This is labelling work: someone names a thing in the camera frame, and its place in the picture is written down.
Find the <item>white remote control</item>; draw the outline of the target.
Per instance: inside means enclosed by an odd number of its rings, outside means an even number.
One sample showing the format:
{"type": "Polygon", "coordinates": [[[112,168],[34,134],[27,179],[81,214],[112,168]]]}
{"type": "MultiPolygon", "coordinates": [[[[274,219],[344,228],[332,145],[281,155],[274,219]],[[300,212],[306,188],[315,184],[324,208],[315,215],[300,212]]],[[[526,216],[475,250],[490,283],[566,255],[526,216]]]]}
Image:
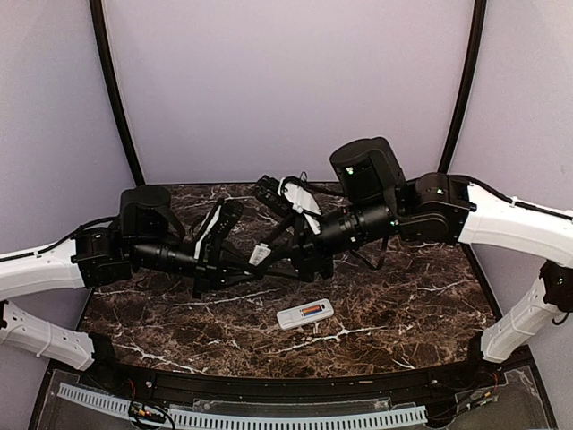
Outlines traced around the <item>white remote control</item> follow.
{"type": "Polygon", "coordinates": [[[279,327],[286,331],[322,321],[330,318],[333,314],[334,309],[330,301],[320,299],[279,311],[277,312],[277,320],[279,327]]]}

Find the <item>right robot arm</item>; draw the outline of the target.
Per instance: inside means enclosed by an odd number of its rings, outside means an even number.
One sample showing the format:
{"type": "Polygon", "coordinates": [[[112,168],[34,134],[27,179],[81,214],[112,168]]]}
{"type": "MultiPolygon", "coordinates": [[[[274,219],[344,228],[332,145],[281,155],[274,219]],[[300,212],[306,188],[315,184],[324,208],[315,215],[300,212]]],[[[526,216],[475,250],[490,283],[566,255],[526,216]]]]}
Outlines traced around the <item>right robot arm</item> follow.
{"type": "Polygon", "coordinates": [[[469,176],[428,173],[406,180],[389,142],[364,138],[329,158],[346,207],[322,213],[317,188],[296,176],[263,177],[257,199],[284,218],[291,239],[272,248],[264,239],[250,262],[262,271],[288,259],[296,275],[328,277],[335,254],[399,236],[406,242],[493,245],[542,257],[540,274],[509,313],[479,334],[458,382],[478,387],[546,323],[572,311],[572,214],[524,202],[469,176]]]}

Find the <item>white battery compartment cover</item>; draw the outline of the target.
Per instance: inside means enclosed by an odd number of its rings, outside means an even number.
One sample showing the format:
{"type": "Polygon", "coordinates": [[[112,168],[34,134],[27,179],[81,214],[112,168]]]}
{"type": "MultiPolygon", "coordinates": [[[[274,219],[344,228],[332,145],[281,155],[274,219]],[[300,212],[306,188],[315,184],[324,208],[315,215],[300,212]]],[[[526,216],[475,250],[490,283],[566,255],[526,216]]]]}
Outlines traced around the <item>white battery compartment cover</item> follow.
{"type": "Polygon", "coordinates": [[[253,266],[259,265],[271,254],[271,249],[267,244],[260,243],[256,245],[251,253],[249,264],[253,266]]]}

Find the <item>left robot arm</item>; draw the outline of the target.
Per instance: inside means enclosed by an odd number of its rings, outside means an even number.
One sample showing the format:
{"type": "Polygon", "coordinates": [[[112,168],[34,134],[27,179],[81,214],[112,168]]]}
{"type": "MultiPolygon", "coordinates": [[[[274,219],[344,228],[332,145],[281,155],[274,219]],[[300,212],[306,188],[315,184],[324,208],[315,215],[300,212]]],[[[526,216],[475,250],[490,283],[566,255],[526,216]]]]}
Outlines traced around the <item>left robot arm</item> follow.
{"type": "Polygon", "coordinates": [[[260,270],[224,243],[242,209],[239,202],[218,200],[198,237],[188,241],[171,209],[170,192],[142,185],[122,192],[117,215],[87,222],[53,244],[2,255],[2,343],[90,370],[105,389],[120,390],[126,372],[108,337],[60,327],[13,300],[54,289],[99,288],[128,280],[139,269],[190,277],[195,296],[252,280],[260,270]]]}

